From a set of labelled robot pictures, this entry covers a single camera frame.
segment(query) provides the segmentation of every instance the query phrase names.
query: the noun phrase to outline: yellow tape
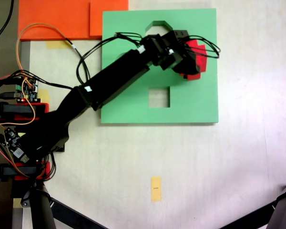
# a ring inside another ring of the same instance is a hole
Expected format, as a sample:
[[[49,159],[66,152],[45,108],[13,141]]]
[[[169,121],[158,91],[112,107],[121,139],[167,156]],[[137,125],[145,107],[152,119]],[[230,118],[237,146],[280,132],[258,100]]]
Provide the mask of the yellow tape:
[[[161,177],[152,177],[152,202],[161,201]]]
[[[38,89],[38,98],[41,99],[42,103],[50,103],[50,95],[47,89]]]
[[[70,44],[66,41],[46,41],[47,49],[69,49]]]
[[[21,205],[21,198],[14,198],[13,199],[13,208],[22,208]]]

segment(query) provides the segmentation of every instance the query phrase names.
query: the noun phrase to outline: yellow sticky note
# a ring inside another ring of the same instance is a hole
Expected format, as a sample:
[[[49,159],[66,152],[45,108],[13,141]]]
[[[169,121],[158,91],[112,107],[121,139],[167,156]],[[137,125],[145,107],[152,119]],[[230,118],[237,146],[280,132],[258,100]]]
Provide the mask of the yellow sticky note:
[[[152,177],[152,202],[161,201],[161,177]]]
[[[50,103],[50,95],[47,89],[38,89],[38,98],[42,103]]]
[[[47,49],[69,49],[70,44],[66,41],[46,41]]]

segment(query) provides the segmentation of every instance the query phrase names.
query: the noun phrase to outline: square hole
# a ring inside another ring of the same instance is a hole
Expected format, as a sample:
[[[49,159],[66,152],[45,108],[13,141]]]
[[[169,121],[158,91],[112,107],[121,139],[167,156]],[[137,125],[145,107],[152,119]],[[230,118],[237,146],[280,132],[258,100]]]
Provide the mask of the square hole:
[[[170,88],[150,88],[148,101],[150,108],[170,107]]]

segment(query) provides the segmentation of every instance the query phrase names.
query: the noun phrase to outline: circuit board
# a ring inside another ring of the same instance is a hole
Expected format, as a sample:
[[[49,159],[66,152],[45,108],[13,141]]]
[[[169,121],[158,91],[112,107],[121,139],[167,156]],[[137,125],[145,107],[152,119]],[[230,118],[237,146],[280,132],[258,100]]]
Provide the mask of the circuit board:
[[[26,163],[29,160],[29,158],[21,150],[21,146],[18,143],[20,136],[15,131],[10,129],[9,127],[4,131],[4,135],[5,135],[5,138],[2,134],[0,135],[0,143],[6,148],[8,147],[9,151],[13,153],[13,155],[18,160],[20,160],[23,163]]]
[[[25,98],[29,100],[30,103],[40,103],[40,99],[38,98],[38,82],[34,79],[29,79],[29,82],[32,84],[30,87],[26,82],[23,85],[23,91],[25,97],[22,94],[21,85],[16,85],[16,92],[20,94],[19,98],[17,98],[18,104],[25,104],[27,101]]]

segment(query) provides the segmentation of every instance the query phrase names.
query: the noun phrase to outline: gray floor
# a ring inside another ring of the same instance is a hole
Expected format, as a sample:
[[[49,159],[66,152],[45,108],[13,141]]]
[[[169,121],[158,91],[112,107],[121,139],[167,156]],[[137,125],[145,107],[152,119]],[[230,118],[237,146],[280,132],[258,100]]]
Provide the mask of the gray floor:
[[[10,10],[10,0],[0,0],[0,29]],[[18,0],[15,0],[12,18],[0,36],[0,76],[18,69],[15,56],[18,27]],[[12,91],[14,87],[2,87],[2,91]],[[5,163],[0,155],[0,163]],[[10,198],[11,181],[0,183],[0,229],[10,229],[13,202]]]

